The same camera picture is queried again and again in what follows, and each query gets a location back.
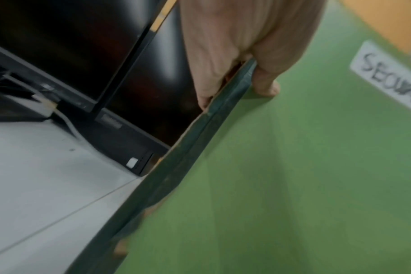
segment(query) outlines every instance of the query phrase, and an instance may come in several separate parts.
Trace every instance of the monitor screen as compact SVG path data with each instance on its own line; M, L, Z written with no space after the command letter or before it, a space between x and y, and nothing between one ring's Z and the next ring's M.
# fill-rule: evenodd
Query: monitor screen
M161 0L0 0L0 47L98 100Z
M169 146L201 114L178 5L136 60L107 108Z

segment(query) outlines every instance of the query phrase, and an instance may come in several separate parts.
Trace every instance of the green panel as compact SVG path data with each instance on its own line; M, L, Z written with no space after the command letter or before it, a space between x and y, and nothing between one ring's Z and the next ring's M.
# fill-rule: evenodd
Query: green panel
M131 237L118 274L411 274L411 110L350 71L371 39L329 4L273 100L249 92Z

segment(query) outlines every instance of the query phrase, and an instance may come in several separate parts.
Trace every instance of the human hand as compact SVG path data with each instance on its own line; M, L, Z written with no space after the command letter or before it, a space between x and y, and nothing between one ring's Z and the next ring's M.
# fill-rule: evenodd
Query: human hand
M275 79L305 52L326 0L180 0L187 59L205 110L224 76L254 57L254 91L275 96Z

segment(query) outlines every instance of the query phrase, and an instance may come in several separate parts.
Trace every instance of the white table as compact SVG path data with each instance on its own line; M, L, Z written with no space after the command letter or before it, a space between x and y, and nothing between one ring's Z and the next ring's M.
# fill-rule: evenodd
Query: white table
M61 274L141 182L51 122L0 123L0 274Z

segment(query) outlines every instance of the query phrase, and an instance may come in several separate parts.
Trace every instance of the green partition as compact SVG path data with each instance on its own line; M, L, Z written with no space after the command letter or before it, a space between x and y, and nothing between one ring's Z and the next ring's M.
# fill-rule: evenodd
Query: green partition
M248 92L130 238L118 274L411 274L411 109L350 70L336 2L278 98Z

